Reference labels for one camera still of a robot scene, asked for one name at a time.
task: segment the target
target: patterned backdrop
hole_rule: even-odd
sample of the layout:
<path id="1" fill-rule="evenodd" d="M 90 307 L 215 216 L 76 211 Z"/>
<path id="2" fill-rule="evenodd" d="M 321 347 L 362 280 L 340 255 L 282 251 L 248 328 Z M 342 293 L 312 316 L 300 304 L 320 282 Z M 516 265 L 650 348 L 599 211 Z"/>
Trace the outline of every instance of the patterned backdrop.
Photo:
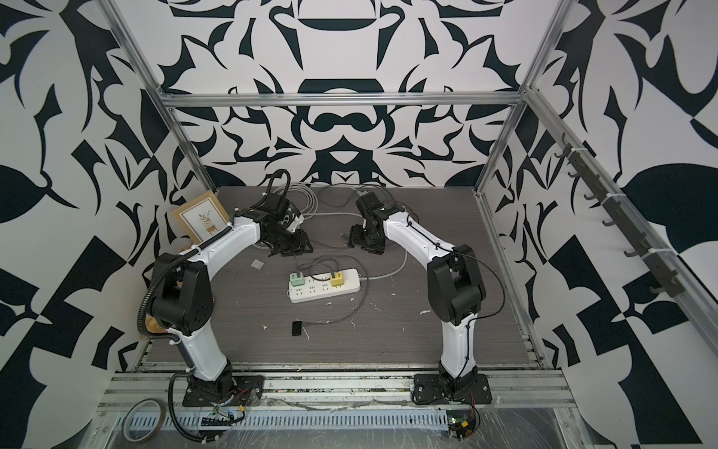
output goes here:
<path id="1" fill-rule="evenodd" d="M 538 84 L 714 295 L 716 18 L 710 0 L 580 0 Z M 717 447 L 718 360 L 649 290 L 656 279 L 623 255 L 630 245 L 560 151 L 527 110 L 487 190 L 548 362 L 598 448 Z"/>
<path id="2" fill-rule="evenodd" d="M 557 0 L 126 0 L 168 93 L 515 91 Z M 474 185 L 503 106 L 184 108 L 216 185 Z"/>
<path id="3" fill-rule="evenodd" d="M 202 187 L 91 1 L 0 1 L 0 104 L 0 447 L 76 447 Z"/>
<path id="4" fill-rule="evenodd" d="M 474 185 L 509 107 L 184 108 L 179 117 L 217 185 L 296 181 Z"/>

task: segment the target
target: picture frame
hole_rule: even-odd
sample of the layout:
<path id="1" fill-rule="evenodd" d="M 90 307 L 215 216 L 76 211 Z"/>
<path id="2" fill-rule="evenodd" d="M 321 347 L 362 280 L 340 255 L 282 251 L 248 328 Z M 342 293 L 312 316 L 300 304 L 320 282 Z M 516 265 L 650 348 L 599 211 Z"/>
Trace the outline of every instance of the picture frame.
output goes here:
<path id="1" fill-rule="evenodd" d="M 201 244 L 222 231 L 229 222 L 227 211 L 211 190 L 173 210 L 172 216 L 194 244 Z"/>

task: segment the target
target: wood grain surface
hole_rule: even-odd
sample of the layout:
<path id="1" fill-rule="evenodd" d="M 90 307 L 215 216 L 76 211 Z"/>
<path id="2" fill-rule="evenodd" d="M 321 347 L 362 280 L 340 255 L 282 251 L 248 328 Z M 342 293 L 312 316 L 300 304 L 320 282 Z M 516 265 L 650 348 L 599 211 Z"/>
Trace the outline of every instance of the wood grain surface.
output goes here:
<path id="1" fill-rule="evenodd" d="M 231 215 L 234 208 L 254 204 L 264 188 L 224 187 L 220 202 Z M 398 201 L 419 214 L 421 225 L 455 245 L 468 244 L 476 257 L 498 273 L 486 230 L 473 191 L 470 188 L 391 189 Z M 339 205 L 353 195 L 347 188 L 331 187 L 319 192 L 320 199 Z M 306 200 L 299 193 L 288 198 L 300 208 Z M 358 212 L 352 197 L 347 205 L 320 204 L 320 212 Z M 321 246 L 342 247 L 350 227 L 360 223 L 354 216 L 315 216 L 302 225 L 314 244 L 313 254 L 297 257 L 299 264 L 318 256 L 354 256 L 369 275 L 394 271 L 404 260 L 404 250 L 389 244 L 383 256 L 356 249 L 334 250 Z M 222 351 L 233 362 L 250 363 L 416 363 L 438 362 L 442 353 L 441 321 L 431 310 L 426 295 L 426 270 L 411 255 L 404 269 L 395 276 L 370 281 L 368 290 L 349 295 L 293 304 L 287 297 L 289 274 L 296 271 L 293 257 L 267 257 L 268 250 L 250 247 L 228 262 L 212 280 L 215 310 L 212 328 Z M 249 264 L 265 262 L 261 270 Z M 342 269 L 362 269 L 350 259 L 337 259 Z M 314 267 L 313 273 L 327 269 Z M 481 268 L 487 297 L 480 315 L 501 305 L 501 288 L 493 275 Z M 306 325 L 306 333 L 292 336 L 292 321 L 326 321 L 346 316 L 362 295 L 367 299 L 351 320 L 331 325 Z M 475 356 L 479 364 L 528 364 L 513 311 L 503 311 L 477 321 Z M 155 343 L 148 361 L 182 361 L 176 348 Z"/>

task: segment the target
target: yellow plug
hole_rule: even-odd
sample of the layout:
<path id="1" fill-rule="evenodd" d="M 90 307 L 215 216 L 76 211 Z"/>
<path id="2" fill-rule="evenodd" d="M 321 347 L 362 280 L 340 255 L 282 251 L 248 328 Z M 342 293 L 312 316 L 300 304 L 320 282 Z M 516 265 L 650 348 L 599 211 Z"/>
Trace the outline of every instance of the yellow plug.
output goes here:
<path id="1" fill-rule="evenodd" d="M 344 285 L 344 275 L 341 272 L 332 273 L 332 287 Z"/>

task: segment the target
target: white power strip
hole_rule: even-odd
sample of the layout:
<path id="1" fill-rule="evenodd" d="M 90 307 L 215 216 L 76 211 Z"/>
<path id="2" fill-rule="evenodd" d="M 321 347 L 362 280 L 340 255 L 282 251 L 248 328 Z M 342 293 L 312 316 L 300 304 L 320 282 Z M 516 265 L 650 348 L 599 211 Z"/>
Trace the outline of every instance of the white power strip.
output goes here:
<path id="1" fill-rule="evenodd" d="M 359 291 L 361 284 L 356 268 L 343 269 L 339 273 L 344 276 L 343 285 L 332 286 L 331 273 L 314 274 L 317 279 L 326 279 L 326 281 L 318 281 L 307 275 L 304 276 L 304 285 L 293 287 L 289 283 L 289 291 L 287 292 L 289 300 L 297 303 Z"/>

